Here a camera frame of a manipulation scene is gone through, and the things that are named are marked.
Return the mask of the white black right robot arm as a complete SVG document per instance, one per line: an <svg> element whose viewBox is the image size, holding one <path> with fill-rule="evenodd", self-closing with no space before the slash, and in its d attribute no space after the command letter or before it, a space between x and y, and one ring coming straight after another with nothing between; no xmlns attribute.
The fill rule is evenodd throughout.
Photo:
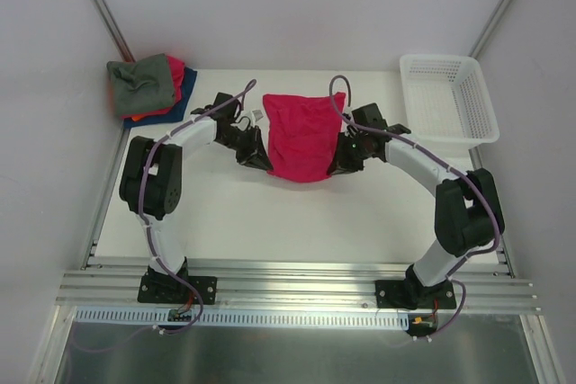
<svg viewBox="0 0 576 384"><path fill-rule="evenodd" d="M377 304L384 308L455 308L446 299L449 281L471 257L493 251L500 244L505 222L492 174L479 168L464 172L417 144L410 130L389 125L374 103L344 116L330 174L363 170L365 160L378 158L408 174L434 198L435 240L411 264L401 280L375 283Z"/></svg>

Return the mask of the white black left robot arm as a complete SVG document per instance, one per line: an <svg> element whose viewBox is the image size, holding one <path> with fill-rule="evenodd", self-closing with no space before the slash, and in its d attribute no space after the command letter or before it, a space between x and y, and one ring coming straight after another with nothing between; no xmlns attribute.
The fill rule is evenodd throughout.
<svg viewBox="0 0 576 384"><path fill-rule="evenodd" d="M139 220L149 252L148 276L169 301L187 295L186 257L168 228L183 194L184 162L198 150L219 144L235 152L239 165L270 171L258 122L263 113L245 112L241 98L219 93L211 105L195 109L161 138L130 141L119 194Z"/></svg>

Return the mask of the crimson pink t shirt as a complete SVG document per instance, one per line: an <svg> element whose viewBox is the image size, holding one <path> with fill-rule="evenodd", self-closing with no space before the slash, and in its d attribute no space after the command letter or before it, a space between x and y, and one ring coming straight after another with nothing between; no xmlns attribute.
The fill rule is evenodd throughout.
<svg viewBox="0 0 576 384"><path fill-rule="evenodd" d="M330 177L329 167L337 150L346 95L305 97L265 94L263 105L269 119L268 173L294 183L315 183Z"/></svg>

